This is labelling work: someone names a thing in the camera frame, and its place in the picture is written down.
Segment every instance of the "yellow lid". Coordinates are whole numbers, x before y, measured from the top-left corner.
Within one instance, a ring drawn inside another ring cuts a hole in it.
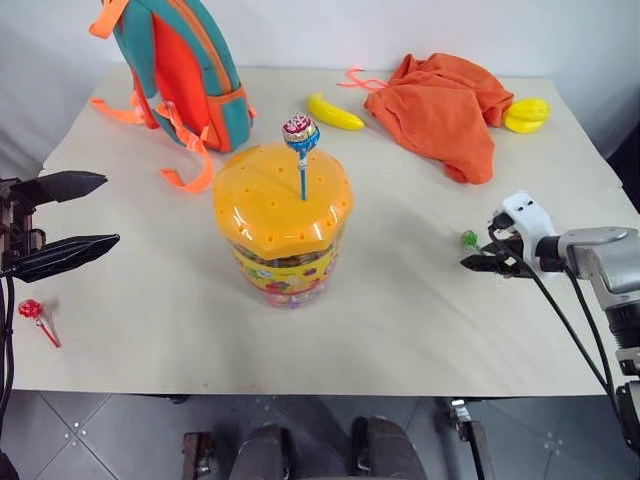
[[[222,233],[265,260],[329,248],[351,212],[353,195],[335,158],[315,148],[308,159],[303,201],[298,154],[285,144],[234,156],[213,183]]]

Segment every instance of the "white wall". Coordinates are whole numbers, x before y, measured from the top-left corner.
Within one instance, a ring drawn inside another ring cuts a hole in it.
[[[607,156],[638,121],[638,0],[205,0],[240,65],[392,69],[413,52],[552,78]],[[0,2],[0,175],[34,172],[121,59],[98,0]]]

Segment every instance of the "teal backpack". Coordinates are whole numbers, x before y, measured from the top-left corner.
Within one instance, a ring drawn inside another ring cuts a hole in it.
[[[249,138],[254,112],[218,26],[199,0],[104,0],[89,27],[92,35],[113,33],[133,77],[133,111],[114,110],[92,98],[118,120],[162,129],[200,154],[202,173],[185,184],[173,169],[169,183],[198,193],[215,175],[206,147],[231,152]]]

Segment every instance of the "orange cloth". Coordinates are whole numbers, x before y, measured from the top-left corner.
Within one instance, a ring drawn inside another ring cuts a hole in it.
[[[486,183],[493,175],[493,140],[513,94],[484,68],[435,53],[407,55],[389,86],[373,92],[365,107],[403,147],[445,163],[458,182]]]

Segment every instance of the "tabletop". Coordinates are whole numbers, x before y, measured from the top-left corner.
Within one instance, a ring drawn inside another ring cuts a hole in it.
[[[138,393],[376,395],[581,395],[600,387],[533,282],[468,271],[459,237],[486,236],[501,200],[525,189],[556,229],[638,228],[621,184],[553,84],[501,79],[516,98],[545,98],[552,116],[537,133],[491,129],[494,178],[453,182],[439,162],[397,145],[366,114],[366,92],[336,86],[331,70],[240,69],[258,112],[242,149],[281,141],[280,126],[323,91],[359,115],[358,132],[320,124],[320,147],[344,166],[355,207],[331,282],[296,310],[266,304],[242,278],[217,231],[209,191],[170,187],[159,169],[194,176],[198,160],[160,130],[120,124],[86,106],[47,159],[43,174],[102,173],[91,195],[39,207],[35,226],[50,241],[119,233],[98,261],[35,284],[62,348],[29,322],[15,327],[21,389]],[[371,75],[385,76],[372,72]],[[95,94],[127,107],[125,65]],[[218,169],[229,158],[212,152]],[[547,281],[585,346],[597,350],[566,278]],[[615,343],[584,285],[613,363]]]

